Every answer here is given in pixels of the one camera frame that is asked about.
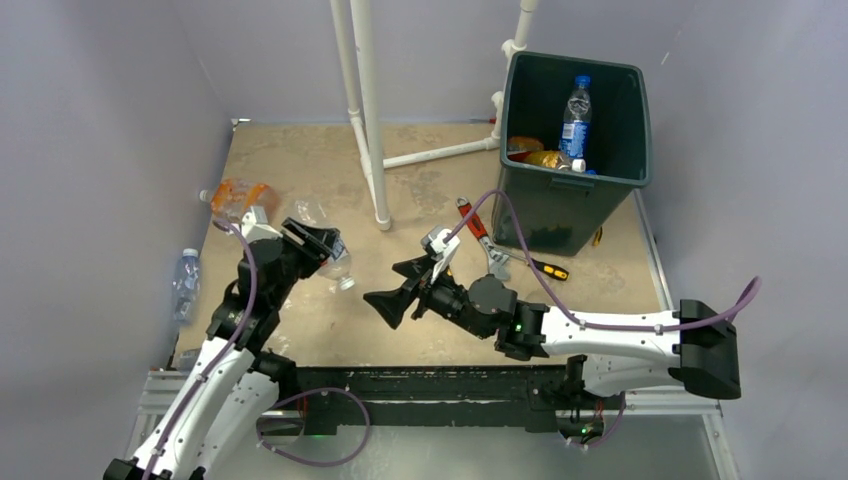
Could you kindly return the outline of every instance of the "red-handled wrench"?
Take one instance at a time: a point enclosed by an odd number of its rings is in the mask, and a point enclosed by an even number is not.
[[[465,215],[471,211],[471,204],[468,203],[467,198],[459,197],[456,199],[456,208],[459,209],[459,214],[464,218]],[[468,229],[471,230],[471,233],[474,234],[474,238],[476,238],[477,241],[480,242],[480,245],[483,246],[483,251],[486,252],[486,260],[489,264],[489,273],[502,282],[509,280],[509,272],[504,266],[507,260],[509,260],[509,257],[496,249],[495,244],[492,243],[492,240],[489,238],[489,232],[486,231],[486,227],[484,227],[483,222],[480,221],[480,217],[475,213],[471,217],[471,220],[468,221],[467,225]]]

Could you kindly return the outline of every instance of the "white pvc pipe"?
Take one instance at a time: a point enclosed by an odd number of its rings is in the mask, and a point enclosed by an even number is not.
[[[368,140],[365,138],[365,130],[362,127],[362,115],[359,111],[359,93],[356,89],[356,72],[353,70],[350,49],[350,33],[348,32],[348,20],[344,14],[342,0],[330,0],[330,9],[333,11],[333,27],[336,30],[336,46],[339,50],[339,62],[342,66],[342,77],[344,78],[345,94],[347,95],[347,113],[350,117],[350,125],[356,137],[356,146],[359,149],[359,163],[362,166],[362,174],[368,182],[368,191],[371,193],[371,203],[374,210],[377,209],[377,198],[374,195],[374,179],[371,176],[371,157],[368,154]]]
[[[400,167],[411,163],[426,162],[437,158],[451,157],[461,155],[463,153],[476,152],[479,150],[491,150],[497,148],[498,142],[492,137],[487,137],[476,142],[463,143],[450,147],[437,148],[435,150],[427,150],[426,152],[410,153],[409,155],[401,155],[399,157],[387,158],[383,165],[386,168]]]
[[[512,39],[515,48],[523,50],[527,46],[527,33],[530,31],[530,21],[536,10],[539,0],[521,0],[521,15],[518,17],[518,27],[515,29],[515,37]],[[512,58],[507,59],[507,68]]]
[[[509,66],[512,63],[512,56],[515,52],[520,52],[527,48],[527,33],[530,31],[530,24],[533,20],[533,12],[536,10],[539,0],[521,0],[521,14],[518,17],[518,26],[515,28],[515,37],[512,40],[507,40],[503,44],[503,50],[506,54],[506,70],[509,72]],[[498,139],[501,136],[501,116],[503,114],[503,100],[506,92],[506,79],[504,80],[504,89],[495,93],[492,96],[492,101],[495,102],[495,126],[492,128],[492,137]]]
[[[371,174],[371,156],[368,154],[368,142],[365,139],[365,131],[362,128],[362,119],[359,115],[351,117],[350,124],[353,126],[353,135],[356,137],[356,146],[359,147],[359,164],[362,166],[362,174],[368,183],[368,191],[371,193],[371,204],[377,211],[377,196],[374,195],[374,176]]]
[[[342,65],[342,76],[344,77],[345,93],[347,94],[347,112],[353,118],[359,115],[359,96],[356,91],[356,77],[353,71],[353,63],[350,51],[350,33],[347,31],[347,18],[344,15],[342,0],[330,0],[330,9],[333,11],[333,26],[336,29],[336,46],[339,49],[339,62]]]
[[[377,225],[381,230],[392,226],[386,198],[386,171],[383,167],[383,131],[377,107],[377,75],[374,60],[374,39],[371,29],[370,0],[351,0],[353,36],[359,63],[359,83],[362,87],[362,107],[368,128],[368,153],[371,160],[371,179],[374,188],[374,207]]]

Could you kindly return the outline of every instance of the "clear plastic bottle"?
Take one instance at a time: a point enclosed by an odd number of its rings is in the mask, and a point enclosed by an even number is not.
[[[186,248],[174,273],[174,322],[183,327],[194,322],[194,310],[200,293],[200,260],[197,250]]]
[[[592,121],[592,102],[589,100],[588,75],[578,75],[574,79],[574,90],[568,97],[565,112],[562,115],[562,135],[559,149],[570,158],[583,158],[586,139],[589,137],[589,123]]]
[[[317,228],[333,228],[321,203],[313,197],[305,197],[291,202],[285,211],[286,217]],[[345,247],[341,235],[333,245],[333,254],[316,272],[322,277],[334,280],[339,290],[347,290],[356,283],[350,276],[350,252]]]

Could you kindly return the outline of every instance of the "gray wall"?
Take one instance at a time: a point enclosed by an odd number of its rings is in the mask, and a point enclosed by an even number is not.
[[[676,298],[737,320],[746,479],[845,478],[848,4],[699,3],[659,73],[647,200]]]
[[[347,119],[328,0],[175,0],[231,117]],[[541,0],[533,50],[659,67],[695,0]],[[501,43],[519,0],[372,0],[381,114],[389,121],[488,119],[503,87]]]
[[[168,0],[2,2],[0,58],[2,477],[101,478],[229,122]]]

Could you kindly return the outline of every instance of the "green trash bin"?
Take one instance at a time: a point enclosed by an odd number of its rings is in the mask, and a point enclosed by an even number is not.
[[[558,150],[562,116],[577,75],[589,75],[592,122],[587,173],[513,162],[507,140],[534,137]],[[633,66],[519,52],[504,96],[498,188],[509,195],[527,245],[574,256],[634,188],[651,180],[651,123],[642,72]],[[495,242],[518,247],[509,208],[500,197],[492,214]]]

